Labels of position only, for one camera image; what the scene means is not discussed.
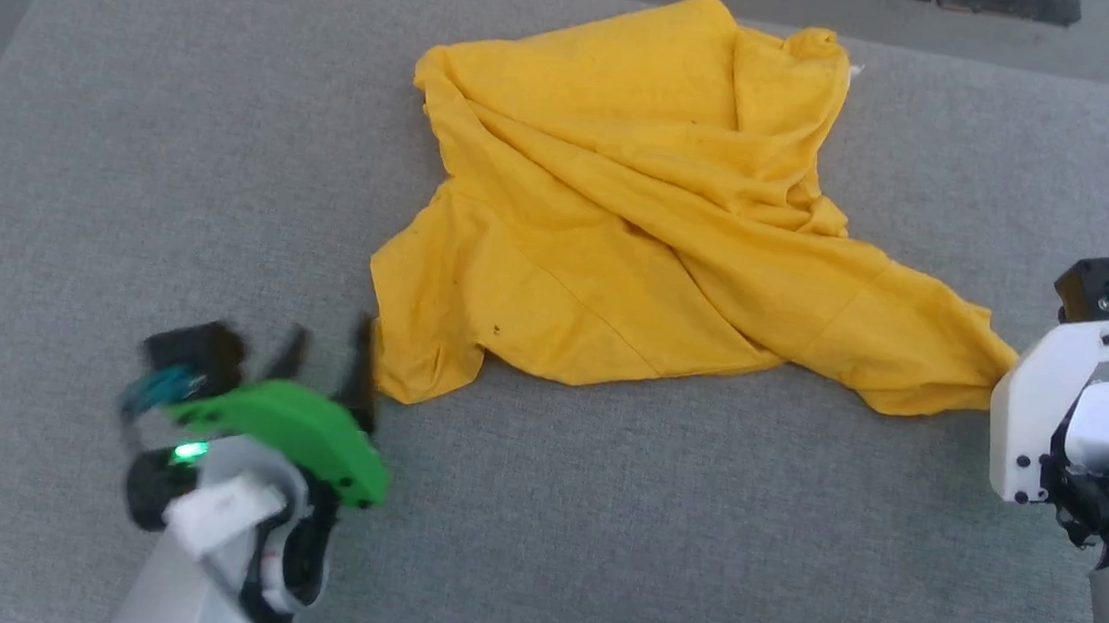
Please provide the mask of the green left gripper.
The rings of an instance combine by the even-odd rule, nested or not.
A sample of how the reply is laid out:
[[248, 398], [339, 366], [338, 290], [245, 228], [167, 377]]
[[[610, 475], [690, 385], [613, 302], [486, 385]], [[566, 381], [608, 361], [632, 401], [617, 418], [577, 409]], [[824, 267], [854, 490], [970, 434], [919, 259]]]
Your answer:
[[381, 505], [391, 476], [372, 437], [378, 430], [374, 319], [362, 316], [352, 335], [352, 366], [336, 402], [295, 380], [311, 345], [311, 331], [293, 326], [266, 368], [267, 381], [231, 392], [169, 404], [165, 413], [194, 435], [248, 436], [286, 461], [332, 486], [340, 505]]

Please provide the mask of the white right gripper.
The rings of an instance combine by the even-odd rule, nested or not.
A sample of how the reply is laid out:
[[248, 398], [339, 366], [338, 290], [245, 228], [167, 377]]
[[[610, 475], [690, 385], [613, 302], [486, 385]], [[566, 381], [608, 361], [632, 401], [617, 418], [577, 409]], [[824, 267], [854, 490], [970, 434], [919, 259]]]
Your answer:
[[1055, 326], [1019, 356], [990, 399], [990, 486], [1007, 503], [1042, 500], [1052, 437], [1093, 372], [1109, 362], [1109, 320]]

